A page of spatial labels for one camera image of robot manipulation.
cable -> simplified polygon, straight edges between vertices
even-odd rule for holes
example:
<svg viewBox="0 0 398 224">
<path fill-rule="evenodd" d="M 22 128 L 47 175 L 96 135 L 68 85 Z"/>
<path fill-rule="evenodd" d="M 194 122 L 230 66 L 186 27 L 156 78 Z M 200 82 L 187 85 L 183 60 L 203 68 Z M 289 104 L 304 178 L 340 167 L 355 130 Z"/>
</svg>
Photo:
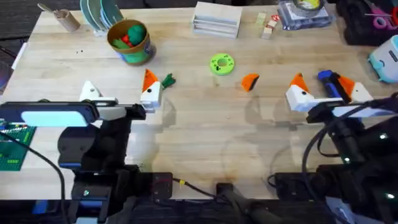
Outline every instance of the cable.
<svg viewBox="0 0 398 224">
<path fill-rule="evenodd" d="M 196 186 L 190 184 L 190 183 L 187 182 L 187 181 L 184 181 L 184 180 L 178 179 L 178 178 L 173 178 L 173 180 L 176 181 L 176 182 L 178 182 L 179 184 L 186 185 L 187 187 L 190 187 L 192 190 L 194 190 L 194 191 L 196 191 L 196 192 L 199 192 L 199 193 L 201 193 L 201 194 L 203 194 L 203 195 L 209 196 L 209 197 L 211 197 L 211 198 L 216 198 L 215 195 L 213 195 L 213 194 L 211 194 L 211 193 L 208 193 L 208 192 L 205 192 L 204 190 L 201 190 L 201 189 L 197 188 Z"/>
<path fill-rule="evenodd" d="M 271 179 L 272 179 L 272 178 L 274 178 L 274 182 L 275 182 L 275 174 L 271 174 L 271 175 L 268 176 L 268 178 L 267 178 L 268 184 L 269 184 L 271 187 L 273 187 L 273 188 L 275 188 L 275 189 L 278 189 L 278 186 L 277 186 L 276 184 L 271 183 Z"/>
<path fill-rule="evenodd" d="M 60 178 L 60 182 L 61 182 L 61 212 L 62 212 L 62 218 L 63 221 L 65 222 L 65 224 L 70 224 L 70 221 L 68 219 L 67 213 L 66 213 L 66 209 L 65 209 L 65 178 L 63 177 L 63 174 L 61 173 L 61 170 L 53 163 L 51 162 L 49 159 L 47 159 L 45 156 L 41 155 L 39 152 L 37 152 L 36 150 L 32 149 L 31 147 L 17 141 L 16 139 L 14 139 L 13 137 L 9 136 L 8 134 L 4 134 L 2 132 L 0 132 L 0 135 L 11 140 L 12 142 L 16 143 L 17 145 L 26 148 L 29 152 L 35 154 L 37 157 L 41 158 L 42 160 L 44 160 L 46 163 L 48 163 L 58 174 L 59 178 Z"/>
<path fill-rule="evenodd" d="M 328 158 L 340 157 L 339 154 L 327 154 L 327 153 L 323 153 L 323 152 L 321 151 L 321 144 L 322 144 L 323 138 L 325 138 L 326 134 L 327 134 L 327 132 L 323 133 L 322 136 L 320 136 L 320 138 L 318 139 L 318 144 L 317 144 L 318 152 L 319 152 L 321 155 L 323 155 L 323 156 L 325 156 L 325 157 L 328 157 Z"/>
<path fill-rule="evenodd" d="M 310 184 L 310 180 L 308 179 L 308 170 L 307 170 L 307 161 L 308 161 L 308 156 L 310 154 L 310 151 L 313 147 L 313 145 L 315 144 L 315 142 L 317 140 L 319 140 L 322 136 L 324 136 L 327 131 L 332 128 L 334 125 L 336 125 L 338 122 L 340 122 L 343 119 L 348 118 L 349 116 L 351 116 L 352 114 L 355 114 L 365 108 L 367 108 L 368 106 L 370 106 L 372 101 L 368 101 L 363 103 L 362 105 L 354 108 L 353 110 L 341 115 L 340 117 L 335 118 L 334 120 L 332 120 L 330 123 L 328 123 L 327 125 L 325 125 L 325 127 L 323 127 L 309 142 L 309 144 L 307 145 L 307 148 L 304 151 L 303 154 L 303 161 L 302 161 L 302 174 L 303 174 L 303 179 L 304 179 L 304 183 L 305 186 L 308 190 L 308 192 L 310 193 L 310 195 L 312 196 L 312 198 L 314 199 L 314 201 L 322 204 L 322 206 L 324 207 L 324 209 L 332 216 L 334 216 L 339 222 L 344 223 L 344 224 L 350 224 L 349 222 L 347 222 L 345 219 L 339 217 L 337 214 L 335 214 L 334 212 L 332 212 L 329 207 L 325 204 L 322 203 L 321 200 L 318 198 L 318 196 L 316 195 L 314 189 L 312 188 L 311 184 Z"/>
<path fill-rule="evenodd" d="M 196 186 L 194 186 L 194 185 L 190 184 L 189 182 L 184 181 L 182 179 L 173 178 L 173 180 L 178 182 L 179 184 L 186 185 L 187 187 L 190 187 L 192 190 L 195 190 L 195 191 L 197 191 L 197 192 L 199 192 L 199 193 L 201 193 L 203 195 L 206 195 L 206 196 L 209 196 L 209 197 L 213 198 L 212 201 L 216 201 L 217 198 L 220 198 L 220 199 L 224 200 L 225 202 L 227 202 L 228 204 L 230 204 L 233 207 L 233 209 L 235 211 L 237 222 L 238 223 L 243 223 L 243 217 L 242 217 L 242 214 L 240 212 L 239 205 L 235 201 L 229 200 L 223 194 L 215 196 L 215 195 L 213 195 L 211 193 L 205 192 L 204 190 L 201 190 L 198 187 L 196 187 Z"/>
</svg>

green ring toy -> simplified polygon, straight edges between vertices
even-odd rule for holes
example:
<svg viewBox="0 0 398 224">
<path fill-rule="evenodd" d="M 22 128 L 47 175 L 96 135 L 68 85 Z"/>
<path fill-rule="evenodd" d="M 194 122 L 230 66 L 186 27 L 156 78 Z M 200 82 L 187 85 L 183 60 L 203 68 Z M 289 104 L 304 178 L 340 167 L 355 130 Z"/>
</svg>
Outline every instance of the green ring toy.
<svg viewBox="0 0 398 224">
<path fill-rule="evenodd" d="M 235 61 L 228 54 L 216 54 L 210 60 L 210 70 L 215 75 L 227 75 L 234 70 Z"/>
</svg>

green vegetable toy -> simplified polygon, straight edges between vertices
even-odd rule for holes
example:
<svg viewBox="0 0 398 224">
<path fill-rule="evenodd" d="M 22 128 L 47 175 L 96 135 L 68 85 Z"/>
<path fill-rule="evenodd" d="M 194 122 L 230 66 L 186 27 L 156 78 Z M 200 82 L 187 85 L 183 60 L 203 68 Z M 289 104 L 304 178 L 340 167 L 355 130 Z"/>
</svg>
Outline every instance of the green vegetable toy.
<svg viewBox="0 0 398 224">
<path fill-rule="evenodd" d="M 140 24 L 134 25 L 127 31 L 127 35 L 132 45 L 139 45 L 145 38 L 145 27 Z"/>
<path fill-rule="evenodd" d="M 130 47 L 120 39 L 114 39 L 112 45 L 119 49 L 129 49 Z"/>
<path fill-rule="evenodd" d="M 166 78 L 162 81 L 163 89 L 173 85 L 175 83 L 175 78 L 173 78 L 173 74 L 170 73 L 166 76 Z"/>
</svg>

green ball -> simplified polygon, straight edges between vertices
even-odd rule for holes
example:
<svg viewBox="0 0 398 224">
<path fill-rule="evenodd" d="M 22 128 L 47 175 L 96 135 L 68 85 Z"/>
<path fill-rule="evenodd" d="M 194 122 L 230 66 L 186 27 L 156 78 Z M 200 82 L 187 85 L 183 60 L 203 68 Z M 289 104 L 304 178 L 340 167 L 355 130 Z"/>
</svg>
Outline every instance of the green ball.
<svg viewBox="0 0 398 224">
<path fill-rule="evenodd" d="M 140 24 L 134 25 L 127 31 L 127 35 L 132 45 L 139 45 L 145 38 L 145 27 Z"/>
</svg>

orange block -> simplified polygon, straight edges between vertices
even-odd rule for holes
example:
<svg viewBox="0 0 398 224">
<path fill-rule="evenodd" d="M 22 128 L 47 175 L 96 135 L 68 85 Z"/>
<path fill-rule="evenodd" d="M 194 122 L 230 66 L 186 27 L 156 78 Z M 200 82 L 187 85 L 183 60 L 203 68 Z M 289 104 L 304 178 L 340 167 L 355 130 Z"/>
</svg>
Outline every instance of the orange block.
<svg viewBox="0 0 398 224">
<path fill-rule="evenodd" d="M 297 85 L 298 87 L 302 88 L 304 91 L 306 91 L 307 93 L 309 93 L 308 87 L 304 82 L 304 78 L 303 78 L 303 74 L 301 73 L 297 73 L 293 80 L 290 82 L 290 85 Z"/>
<path fill-rule="evenodd" d="M 256 84 L 257 80 L 259 79 L 259 74 L 252 73 L 249 75 L 246 75 L 242 79 L 242 87 L 246 92 L 249 92 L 254 88 L 254 85 Z"/>
<path fill-rule="evenodd" d="M 340 75 L 340 77 L 338 78 L 338 82 L 344 88 L 344 91 L 347 93 L 347 95 L 351 96 L 354 90 L 355 82 L 342 75 Z"/>
<path fill-rule="evenodd" d="M 158 81 L 155 74 L 149 69 L 145 69 L 144 84 L 142 86 L 142 92 L 145 92 L 154 82 Z"/>
</svg>

